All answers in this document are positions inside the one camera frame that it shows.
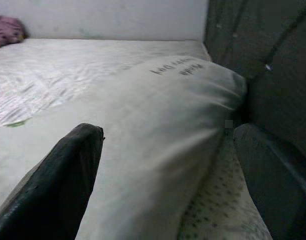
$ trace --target white sheet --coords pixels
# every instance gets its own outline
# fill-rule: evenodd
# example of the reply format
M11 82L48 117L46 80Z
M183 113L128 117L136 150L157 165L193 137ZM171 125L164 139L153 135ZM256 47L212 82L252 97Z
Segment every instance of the white sheet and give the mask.
M0 48L0 126L80 95L91 83L161 56L209 60L198 41L26 39Z

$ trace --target bed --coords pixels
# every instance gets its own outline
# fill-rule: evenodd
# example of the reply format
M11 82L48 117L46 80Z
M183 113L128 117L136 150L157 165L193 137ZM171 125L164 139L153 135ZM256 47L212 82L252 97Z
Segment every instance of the bed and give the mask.
M205 35L207 50L215 63L248 79L249 96L239 117L225 130L215 164L201 181L196 196L183 215L178 239L306 239L306 132L303 128L297 132L301 127L298 123L306 124L306 113L302 114L306 109L306 93L291 91L295 87L291 78L285 77L287 80L281 81L280 76L280 73L286 74L284 65L295 69L291 72L294 78L297 77L294 73L306 73L306 57L301 58L303 64L298 63L299 58L291 61L290 57L295 54L291 52L291 46L297 36L301 36L301 46L304 46L301 54L306 56L306 1L297 6L288 1L285 9L289 11L285 16L275 15L275 19L267 19L272 17L271 7L257 5L257 1L210 1ZM265 20L282 24L270 28L264 24ZM41 44L43 49L48 48L47 51L39 48ZM101 83L105 89L111 84L109 75L151 57L183 55L210 60L204 47L196 41L27 39L23 47L27 48L25 52L21 44L0 49L0 91L12 92L2 97L0 94L0 126L34 119L33 114L43 114L42 110L46 108L71 101L87 87L92 88L92 84ZM304 86L300 88L301 93L306 90L305 76L298 77ZM288 100L288 94L294 102ZM36 96L43 97L32 101ZM276 112L277 106L284 110ZM295 117L290 118L286 114L288 111L296 113ZM5 129L9 136L13 130L16 131L16 128ZM259 163L267 166L268 171L255 175L254 172L260 172L257 171L261 168ZM286 174L281 175L275 184L267 181L281 172ZM24 173L5 177L0 204ZM295 192L299 196L296 204L289 200L293 199L290 194ZM281 215L294 206L292 214ZM92 214L86 210L76 239L95 238L87 230L92 224Z

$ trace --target wrinkled fabric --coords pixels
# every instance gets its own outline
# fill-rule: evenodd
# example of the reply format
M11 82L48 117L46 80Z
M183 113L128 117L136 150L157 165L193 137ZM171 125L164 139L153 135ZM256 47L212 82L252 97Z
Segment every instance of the wrinkled fabric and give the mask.
M0 47L20 43L24 39L24 27L13 17L0 15Z

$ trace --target dotted fabric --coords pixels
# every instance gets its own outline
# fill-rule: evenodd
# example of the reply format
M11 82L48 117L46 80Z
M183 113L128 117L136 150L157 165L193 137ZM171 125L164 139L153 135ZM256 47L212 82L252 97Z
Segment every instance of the dotted fabric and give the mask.
M178 240L272 240L246 186L233 129L184 213Z

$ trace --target pink cloth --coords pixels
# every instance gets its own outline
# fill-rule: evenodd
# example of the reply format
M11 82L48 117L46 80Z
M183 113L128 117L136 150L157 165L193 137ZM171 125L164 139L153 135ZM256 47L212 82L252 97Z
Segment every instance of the pink cloth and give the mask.
M24 28L20 21L13 17L0 16L0 47L19 43L24 39Z

